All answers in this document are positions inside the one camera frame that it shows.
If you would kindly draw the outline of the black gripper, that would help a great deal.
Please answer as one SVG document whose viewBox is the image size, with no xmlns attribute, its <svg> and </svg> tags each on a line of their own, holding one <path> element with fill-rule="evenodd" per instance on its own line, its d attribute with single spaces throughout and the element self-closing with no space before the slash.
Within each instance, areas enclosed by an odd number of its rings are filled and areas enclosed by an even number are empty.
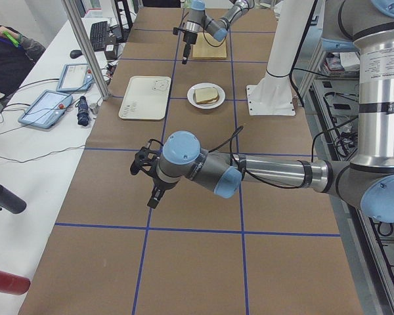
<svg viewBox="0 0 394 315">
<path fill-rule="evenodd" d="M 163 198 L 165 191 L 174 188 L 178 183 L 178 178 L 161 179 L 157 173 L 153 176 L 154 187 L 152 189 L 151 197 L 148 200 L 147 206 L 149 208 L 157 208 L 160 200 Z"/>
<path fill-rule="evenodd" d="M 183 41 L 186 43 L 183 51 L 182 64 L 187 64 L 188 58 L 190 56 L 192 45 L 196 44 L 197 33 L 193 31 L 185 31 L 183 36 Z"/>
</svg>

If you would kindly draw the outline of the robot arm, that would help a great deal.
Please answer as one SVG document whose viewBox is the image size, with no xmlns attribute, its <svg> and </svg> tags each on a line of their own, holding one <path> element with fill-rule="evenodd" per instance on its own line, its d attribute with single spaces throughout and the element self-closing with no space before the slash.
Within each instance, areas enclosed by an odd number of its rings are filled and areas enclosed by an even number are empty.
<svg viewBox="0 0 394 315">
<path fill-rule="evenodd" d="M 191 47 L 196 44 L 198 32 L 202 30 L 208 33 L 218 42 L 223 42 L 227 36 L 230 26 L 250 9 L 254 8 L 254 1 L 231 1 L 233 6 L 220 19 L 216 20 L 206 12 L 206 4 L 203 1 L 191 1 L 188 11 L 188 20 L 181 22 L 180 26 L 173 28 L 177 35 L 183 33 L 185 47 L 183 51 L 182 64 L 188 62 Z"/>
<path fill-rule="evenodd" d="M 223 198 L 241 182 L 312 188 L 380 222 L 394 223 L 394 1 L 326 1 L 322 47 L 360 54 L 357 152 L 349 161 L 286 161 L 205 150 L 188 131 L 171 134 L 160 152 L 144 147 L 131 170 L 144 171 L 155 208 L 181 178 Z"/>
</svg>

